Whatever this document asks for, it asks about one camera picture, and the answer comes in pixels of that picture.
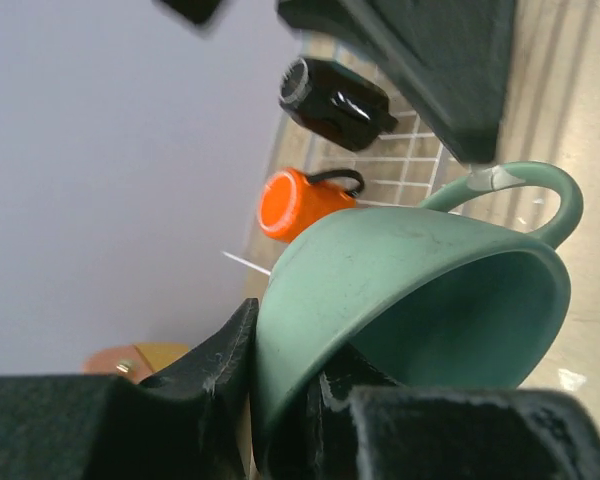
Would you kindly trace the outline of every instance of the green mug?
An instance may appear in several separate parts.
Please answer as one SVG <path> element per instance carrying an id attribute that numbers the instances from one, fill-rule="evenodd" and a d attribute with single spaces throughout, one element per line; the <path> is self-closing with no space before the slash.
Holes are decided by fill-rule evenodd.
<path id="1" fill-rule="evenodd" d="M 560 195 L 555 217 L 534 232 L 446 213 L 522 186 Z M 256 456 L 308 380 L 347 343 L 405 385 L 519 385 L 567 313 L 569 275 L 554 249 L 582 211 L 567 173 L 520 162 L 458 179 L 420 208 L 342 210 L 305 230 L 273 268 L 258 316 Z"/>

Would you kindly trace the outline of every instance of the white rod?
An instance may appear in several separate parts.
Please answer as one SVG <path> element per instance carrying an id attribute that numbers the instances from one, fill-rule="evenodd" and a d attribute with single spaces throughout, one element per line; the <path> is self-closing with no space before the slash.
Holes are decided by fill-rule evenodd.
<path id="1" fill-rule="evenodd" d="M 249 268 L 253 268 L 257 272 L 264 273 L 265 275 L 271 275 L 271 271 L 267 270 L 266 268 L 262 268 L 259 265 L 256 265 L 255 263 L 251 263 L 250 261 L 245 260 L 244 258 L 240 258 L 229 252 L 222 252 L 222 254 L 225 257 L 230 258 L 231 260 L 235 260 L 236 262 L 246 265 Z"/>

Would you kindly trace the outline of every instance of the orange cup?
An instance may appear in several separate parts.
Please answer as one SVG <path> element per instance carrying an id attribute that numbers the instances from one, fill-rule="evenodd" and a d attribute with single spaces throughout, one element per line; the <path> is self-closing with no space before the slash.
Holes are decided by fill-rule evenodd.
<path id="1" fill-rule="evenodd" d="M 345 190 L 328 181 L 332 178 L 352 178 L 358 185 Z M 268 237 L 291 243 L 322 217 L 355 207 L 355 199 L 363 190 L 362 175 L 348 168 L 312 175 L 285 168 L 273 175 L 264 186 L 258 208 L 258 224 Z"/>

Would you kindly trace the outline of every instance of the wall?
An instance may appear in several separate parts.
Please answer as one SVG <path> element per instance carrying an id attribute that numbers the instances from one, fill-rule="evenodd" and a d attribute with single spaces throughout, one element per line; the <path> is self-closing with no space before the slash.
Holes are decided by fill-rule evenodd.
<path id="1" fill-rule="evenodd" d="M 0 2 L 0 374 L 197 344 L 240 250 L 298 44 L 268 2 L 202 39 L 149 0 Z"/>

